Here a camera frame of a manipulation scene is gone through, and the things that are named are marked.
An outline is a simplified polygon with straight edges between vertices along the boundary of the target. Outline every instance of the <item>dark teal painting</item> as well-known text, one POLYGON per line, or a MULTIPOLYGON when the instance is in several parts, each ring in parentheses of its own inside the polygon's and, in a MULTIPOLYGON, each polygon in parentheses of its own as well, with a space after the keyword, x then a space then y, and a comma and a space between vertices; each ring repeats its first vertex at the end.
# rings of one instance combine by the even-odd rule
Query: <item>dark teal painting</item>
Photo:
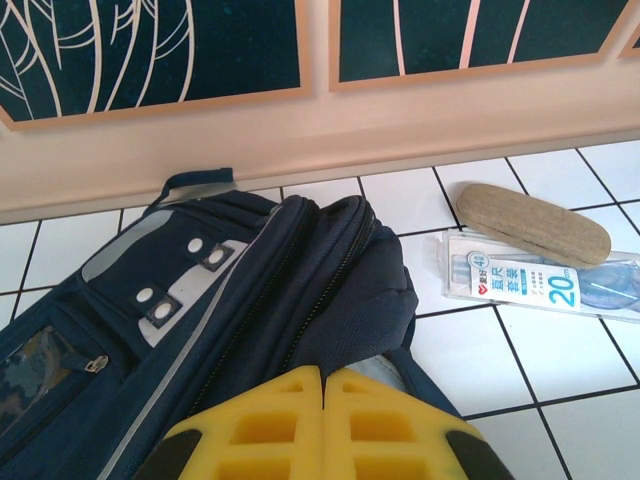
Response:
POLYGON ((636 0, 334 0, 332 85, 598 54, 636 0))
POLYGON ((297 89, 296 0, 0 0, 11 122, 297 89))

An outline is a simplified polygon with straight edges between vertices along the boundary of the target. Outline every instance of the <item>backpack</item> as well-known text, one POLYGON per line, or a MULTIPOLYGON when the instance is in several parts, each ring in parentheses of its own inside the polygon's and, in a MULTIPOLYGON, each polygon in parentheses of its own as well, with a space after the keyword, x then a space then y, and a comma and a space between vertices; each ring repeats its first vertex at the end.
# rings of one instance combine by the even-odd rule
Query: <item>backpack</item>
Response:
POLYGON ((172 177, 0 332, 0 479, 132 478, 174 424, 304 365, 326 380, 385 354, 410 395, 457 413, 411 359, 418 299, 369 203, 228 191, 160 205, 231 181, 172 177))

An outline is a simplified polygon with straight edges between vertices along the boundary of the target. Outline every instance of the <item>wooden frame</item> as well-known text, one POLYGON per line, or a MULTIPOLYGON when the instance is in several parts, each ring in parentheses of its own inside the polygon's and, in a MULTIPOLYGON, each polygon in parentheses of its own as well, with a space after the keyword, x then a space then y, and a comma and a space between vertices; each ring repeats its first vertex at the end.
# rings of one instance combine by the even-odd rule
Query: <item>wooden frame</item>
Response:
POLYGON ((502 65, 488 65, 466 69, 443 70, 428 73, 415 73, 366 80, 340 82, 340 19, 342 0, 329 0, 329 89, 332 92, 346 92, 364 88, 398 87, 408 85, 420 85, 428 82, 442 82, 461 80, 465 78, 481 77, 485 75, 523 73, 546 68, 561 68, 570 66, 583 66, 598 63, 611 51, 613 44, 625 27, 625 23, 634 13, 639 0, 630 0, 617 21, 607 35, 602 47, 597 53, 574 55, 571 57, 559 57, 545 60, 531 60, 502 65))
POLYGON ((310 96, 311 78, 311 40, 309 34, 308 0, 294 0, 296 15, 296 34, 298 43, 298 65, 300 86, 282 90, 254 92, 224 97, 190 100, 143 107, 124 108, 112 111, 99 111, 55 118, 42 118, 15 122, 0 105, 0 121, 11 131, 41 130, 49 127, 87 125, 106 120, 130 120, 149 116, 183 113, 213 107, 242 105, 275 100, 287 100, 310 96))
POLYGON ((638 25, 638 28, 635 29, 635 31, 633 32, 633 35, 631 35, 631 38, 622 49, 622 52, 620 52, 620 58, 640 57, 640 47, 634 48, 634 45, 638 43, 639 40, 640 40, 640 25, 638 25))

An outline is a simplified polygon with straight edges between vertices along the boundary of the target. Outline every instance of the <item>white tile floor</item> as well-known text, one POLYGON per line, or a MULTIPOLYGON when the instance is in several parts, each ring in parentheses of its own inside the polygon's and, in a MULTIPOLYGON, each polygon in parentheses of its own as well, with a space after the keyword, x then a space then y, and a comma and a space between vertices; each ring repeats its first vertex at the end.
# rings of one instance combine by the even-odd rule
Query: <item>white tile floor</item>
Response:
MULTIPOLYGON (((614 248, 640 253, 640 141, 258 193, 274 201, 304 195, 320 206, 364 193, 401 235, 420 297, 415 358, 516 478, 638 478, 640 324, 442 295, 437 239, 458 226, 455 197, 471 181, 524 187, 578 209, 609 231, 614 248)), ((0 226, 0 328, 143 210, 0 226)))

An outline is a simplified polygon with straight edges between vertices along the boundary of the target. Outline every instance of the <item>wall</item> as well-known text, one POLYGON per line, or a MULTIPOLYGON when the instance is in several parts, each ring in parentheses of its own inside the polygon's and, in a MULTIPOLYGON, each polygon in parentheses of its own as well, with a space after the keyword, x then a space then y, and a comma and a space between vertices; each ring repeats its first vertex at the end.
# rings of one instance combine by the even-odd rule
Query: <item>wall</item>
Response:
POLYGON ((640 22, 640 9, 600 65, 329 93, 328 2, 310 4, 311 98, 41 132, 3 130, 0 211, 157 191, 168 176, 189 169, 233 166, 247 179, 640 133, 640 61, 615 58, 640 22))

